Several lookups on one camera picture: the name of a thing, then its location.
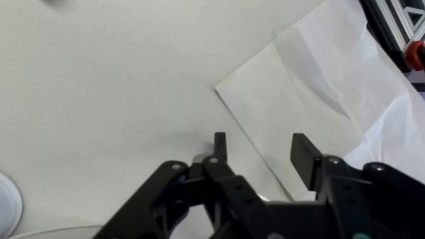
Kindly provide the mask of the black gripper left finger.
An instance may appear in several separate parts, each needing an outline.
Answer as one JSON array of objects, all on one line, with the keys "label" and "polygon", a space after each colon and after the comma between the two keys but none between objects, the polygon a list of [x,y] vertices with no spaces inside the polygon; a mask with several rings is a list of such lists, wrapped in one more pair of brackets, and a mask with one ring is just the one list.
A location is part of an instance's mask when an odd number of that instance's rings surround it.
[{"label": "black gripper left finger", "polygon": [[212,222],[209,239],[265,237],[253,218],[261,200],[228,165],[222,132],[214,135],[214,151],[192,165],[163,164],[94,239],[171,239],[196,206],[204,206]]}]

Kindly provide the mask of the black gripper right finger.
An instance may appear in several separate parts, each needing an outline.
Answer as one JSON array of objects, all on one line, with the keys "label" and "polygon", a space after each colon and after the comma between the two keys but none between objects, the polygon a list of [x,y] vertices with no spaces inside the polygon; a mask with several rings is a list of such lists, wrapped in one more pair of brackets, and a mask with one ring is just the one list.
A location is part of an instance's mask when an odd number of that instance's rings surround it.
[{"label": "black gripper right finger", "polygon": [[425,185],[379,163],[360,169],[323,155],[302,133],[293,136],[291,164],[310,204],[291,210],[303,239],[425,239]]}]

